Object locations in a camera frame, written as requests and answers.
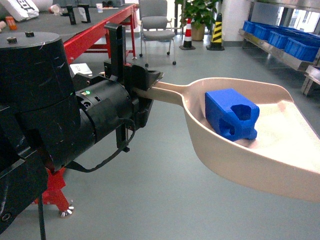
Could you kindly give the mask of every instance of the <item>green leaves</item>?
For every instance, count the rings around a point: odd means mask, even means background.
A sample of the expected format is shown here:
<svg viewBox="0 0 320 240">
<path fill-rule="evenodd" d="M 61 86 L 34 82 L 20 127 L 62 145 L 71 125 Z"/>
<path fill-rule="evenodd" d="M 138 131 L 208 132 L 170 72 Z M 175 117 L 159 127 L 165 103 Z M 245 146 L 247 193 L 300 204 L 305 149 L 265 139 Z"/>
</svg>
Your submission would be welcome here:
<svg viewBox="0 0 320 240">
<path fill-rule="evenodd" d="M 214 19 L 214 13 L 217 12 L 215 4 L 219 0 L 188 0 L 185 2 L 185 8 L 182 13 L 182 24 L 186 22 L 186 19 L 191 18 L 191 25 L 195 28 L 200 28 L 202 24 L 205 24 L 208 29 L 211 29 L 212 24 L 216 21 Z M 175 0 L 176 4 L 183 6 L 184 0 Z"/>
</svg>

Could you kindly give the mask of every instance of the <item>red metal frame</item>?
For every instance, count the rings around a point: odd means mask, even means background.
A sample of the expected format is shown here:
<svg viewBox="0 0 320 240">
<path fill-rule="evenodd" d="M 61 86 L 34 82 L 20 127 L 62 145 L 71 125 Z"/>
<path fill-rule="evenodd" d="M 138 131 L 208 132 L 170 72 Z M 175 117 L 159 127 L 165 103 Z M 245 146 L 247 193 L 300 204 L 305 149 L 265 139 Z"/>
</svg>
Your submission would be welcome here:
<svg viewBox="0 0 320 240">
<path fill-rule="evenodd" d="M 61 170 L 55 172 L 54 174 L 52 174 L 49 170 L 47 170 L 48 188 L 42 194 L 43 204 L 56 205 L 61 212 L 64 212 L 69 208 L 69 202 L 61 190 L 63 187 L 66 186 L 66 183 L 63 177 L 65 170 L 66 170 L 65 168 L 62 168 Z"/>
<path fill-rule="evenodd" d="M 96 25 L 80 32 L 76 36 L 70 38 L 66 42 L 64 42 L 65 54 L 67 57 L 68 64 L 72 63 L 76 58 L 78 58 L 81 54 L 85 53 L 88 49 L 99 49 L 98 51 L 88 51 L 89 53 L 105 53 L 108 52 L 108 57 L 110 58 L 110 41 L 109 41 L 109 33 L 107 29 L 105 29 L 106 23 L 115 23 L 124 25 L 130 25 L 131 28 L 131 36 L 132 36 L 132 53 L 133 56 L 136 56 L 135 49 L 135 40 L 134 40 L 134 29 L 137 27 L 137 11 L 138 5 L 131 4 L 126 8 L 120 10 L 116 14 L 113 14 L 103 21 L 97 23 Z M 127 18 L 130 19 L 129 22 L 123 22 Z M 101 46 L 97 46 L 95 44 L 100 38 L 105 36 L 106 44 L 100 44 Z"/>
</svg>

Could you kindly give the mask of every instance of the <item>gray floor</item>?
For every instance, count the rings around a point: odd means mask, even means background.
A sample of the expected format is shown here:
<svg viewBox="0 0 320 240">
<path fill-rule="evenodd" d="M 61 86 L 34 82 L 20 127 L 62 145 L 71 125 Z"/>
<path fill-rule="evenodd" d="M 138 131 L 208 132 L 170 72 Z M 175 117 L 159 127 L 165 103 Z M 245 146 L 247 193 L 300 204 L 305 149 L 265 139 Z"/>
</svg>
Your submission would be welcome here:
<svg viewBox="0 0 320 240">
<path fill-rule="evenodd" d="M 144 64 L 139 39 L 136 43 L 135 62 Z M 176 46 L 181 44 L 177 37 Z M 179 85 L 206 77 L 281 85 L 320 134 L 320 94 L 301 94 L 303 74 L 259 49 L 208 51 L 206 42 L 192 44 L 196 50 L 176 48 L 173 66 L 167 44 L 149 43 L 149 69 L 164 72 L 164 82 Z M 99 73 L 105 59 L 104 54 L 83 54 L 76 63 L 87 63 Z M 95 166 L 115 148 L 112 133 L 77 160 Z M 319 239 L 319 204 L 259 192 L 207 169 L 194 153 L 183 109 L 177 105 L 155 102 L 147 126 L 137 131 L 130 149 L 96 172 L 65 173 L 63 192 L 73 201 L 75 212 L 60 219 L 55 206 L 44 206 L 48 240 Z M 28 207 L 0 239 L 40 239 L 37 214 L 36 206 Z"/>
</svg>

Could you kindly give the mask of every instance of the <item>metal shelf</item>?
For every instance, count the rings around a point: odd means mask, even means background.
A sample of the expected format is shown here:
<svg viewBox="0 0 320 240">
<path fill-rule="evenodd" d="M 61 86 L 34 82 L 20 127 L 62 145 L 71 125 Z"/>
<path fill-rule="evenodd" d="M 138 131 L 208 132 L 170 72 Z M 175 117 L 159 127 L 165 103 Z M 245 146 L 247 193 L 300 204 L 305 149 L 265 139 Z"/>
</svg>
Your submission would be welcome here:
<svg viewBox="0 0 320 240">
<path fill-rule="evenodd" d="M 319 0 L 250 0 L 265 4 L 279 5 L 290 9 L 300 9 L 320 13 Z"/>
<path fill-rule="evenodd" d="M 305 72 L 309 65 L 313 65 L 313 62 L 310 61 L 301 61 L 296 57 L 284 52 L 283 50 L 272 46 L 268 42 L 261 40 L 252 34 L 244 31 L 243 29 L 239 29 L 239 34 L 246 39 L 247 41 L 253 43 L 257 47 L 261 48 L 265 52 L 271 54 L 275 58 L 279 59 L 280 61 L 287 64 L 289 67 L 293 68 L 294 70 Z"/>
<path fill-rule="evenodd" d="M 308 96 L 313 92 L 316 86 L 320 85 L 320 69 L 316 66 L 308 66 L 305 71 L 305 80 L 301 87 L 301 92 Z"/>
</svg>

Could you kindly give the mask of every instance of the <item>blue block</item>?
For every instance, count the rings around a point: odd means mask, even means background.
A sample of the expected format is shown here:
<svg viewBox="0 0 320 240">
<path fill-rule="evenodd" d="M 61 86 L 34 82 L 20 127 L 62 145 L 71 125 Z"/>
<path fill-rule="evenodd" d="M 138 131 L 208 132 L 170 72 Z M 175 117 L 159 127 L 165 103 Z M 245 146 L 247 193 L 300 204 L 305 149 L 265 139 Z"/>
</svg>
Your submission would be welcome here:
<svg viewBox="0 0 320 240">
<path fill-rule="evenodd" d="M 205 117 L 215 132 L 230 141 L 253 140 L 260 109 L 236 90 L 222 89 L 205 93 Z"/>
</svg>

